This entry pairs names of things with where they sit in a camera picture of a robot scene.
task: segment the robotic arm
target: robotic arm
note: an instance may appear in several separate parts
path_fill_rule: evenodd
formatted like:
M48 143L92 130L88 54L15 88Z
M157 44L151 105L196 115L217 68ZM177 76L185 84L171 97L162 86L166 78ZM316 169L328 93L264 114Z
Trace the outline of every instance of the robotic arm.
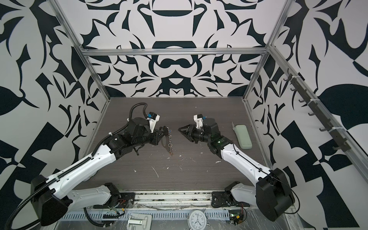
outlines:
M140 105L144 105L144 118L132 119L133 110ZM67 212L88 206L116 206L120 193L112 183L91 189L72 189L80 182L88 180L102 167L113 163L125 154L134 150L139 155L138 150L145 144L159 144L161 138L167 135L167 128L164 126L163 130L162 127L159 130L155 129L160 116L153 112L146 114L146 107L146 103L134 105L130 109L127 124L103 138L89 155L48 178L42 175L34 178L31 181L31 195L10 215L5 229L11 229L15 216L29 201L39 219L20 229L28 229L38 222L42 226L50 225L62 218ZM92 220L90 222L103 227L103 224L95 223Z
M219 127L213 118L202 114L194 116L196 124L179 128L189 141L206 142L210 151L221 159L235 166L253 184L232 183L230 192L238 202L257 205L259 210L271 221L275 221L294 202L294 196L285 174L280 169L271 170L237 148L234 143L221 135Z

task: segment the horizontal aluminum bar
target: horizontal aluminum bar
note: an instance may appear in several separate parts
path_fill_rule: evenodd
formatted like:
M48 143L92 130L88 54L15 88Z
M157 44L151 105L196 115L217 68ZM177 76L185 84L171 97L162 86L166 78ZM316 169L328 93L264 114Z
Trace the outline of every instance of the horizontal aluminum bar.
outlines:
M250 48L180 48L180 49L82 49L84 56L114 55L183 55L183 54L264 54L264 47Z

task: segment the chain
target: chain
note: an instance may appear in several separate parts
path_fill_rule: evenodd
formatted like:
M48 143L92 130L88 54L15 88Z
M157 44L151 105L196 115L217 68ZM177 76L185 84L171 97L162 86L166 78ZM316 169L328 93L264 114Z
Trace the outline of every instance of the chain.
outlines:
M171 130L169 128L167 128L167 130L169 131L169 143L167 146L170 148L170 154L173 154L173 144L171 143Z

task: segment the clock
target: clock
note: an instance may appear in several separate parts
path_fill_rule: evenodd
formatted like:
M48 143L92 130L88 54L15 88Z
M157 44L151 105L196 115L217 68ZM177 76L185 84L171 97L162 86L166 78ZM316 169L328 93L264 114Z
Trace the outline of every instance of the clock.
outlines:
M193 210L188 216L188 225L190 230L203 230L205 229L207 223L207 218L205 214L200 210Z

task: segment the patterned wallpaper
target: patterned wallpaper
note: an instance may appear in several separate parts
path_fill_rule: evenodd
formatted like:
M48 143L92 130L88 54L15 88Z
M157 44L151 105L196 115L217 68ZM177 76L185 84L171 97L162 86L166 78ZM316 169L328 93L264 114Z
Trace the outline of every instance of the patterned wallpaper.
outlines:
M95 56L110 96L243 96L259 54Z
M285 0L59 0L90 49L265 46Z
M297 0L276 48L367 151L367 1ZM300 198L305 229L367 229L368 184L269 57L249 96L274 167Z
M0 226L30 182L77 161L105 98L45 0L0 3ZM13 228L36 220L29 203Z

